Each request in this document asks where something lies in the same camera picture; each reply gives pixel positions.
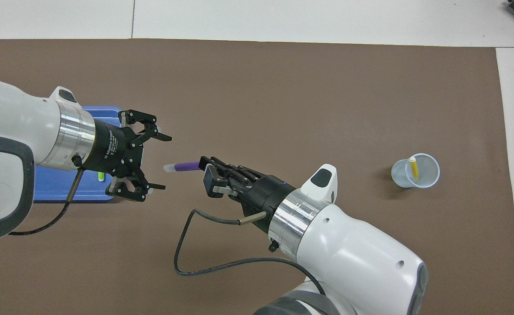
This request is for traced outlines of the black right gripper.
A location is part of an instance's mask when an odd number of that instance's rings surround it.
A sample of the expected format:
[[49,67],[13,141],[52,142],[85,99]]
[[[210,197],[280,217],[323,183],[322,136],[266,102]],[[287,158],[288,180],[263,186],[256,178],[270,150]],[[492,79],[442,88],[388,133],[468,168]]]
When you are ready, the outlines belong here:
[[[198,167],[205,170],[203,185],[209,197],[219,199],[228,195],[233,199],[238,195],[238,202],[245,217],[265,212],[265,218],[253,222],[264,233],[268,233],[269,224],[281,202],[296,190],[275,176],[265,175],[259,178],[258,171],[226,164],[215,156],[201,156]],[[231,179],[237,182],[235,185],[242,186],[239,192],[231,187]],[[254,183],[251,186],[243,186],[245,182]]]

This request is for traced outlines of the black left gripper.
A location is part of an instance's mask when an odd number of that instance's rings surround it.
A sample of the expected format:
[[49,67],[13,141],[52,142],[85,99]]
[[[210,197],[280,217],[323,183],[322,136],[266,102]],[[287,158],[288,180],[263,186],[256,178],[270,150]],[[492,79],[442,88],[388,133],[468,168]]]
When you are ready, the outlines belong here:
[[[171,141],[171,136],[159,130],[154,115],[130,109],[120,111],[118,117],[121,127],[94,120],[94,143],[81,167],[111,175],[112,181],[105,188],[107,195],[143,202],[154,189],[164,190],[166,186],[147,181],[140,168],[141,147],[150,138]],[[139,132],[132,128],[136,123],[143,125]]]

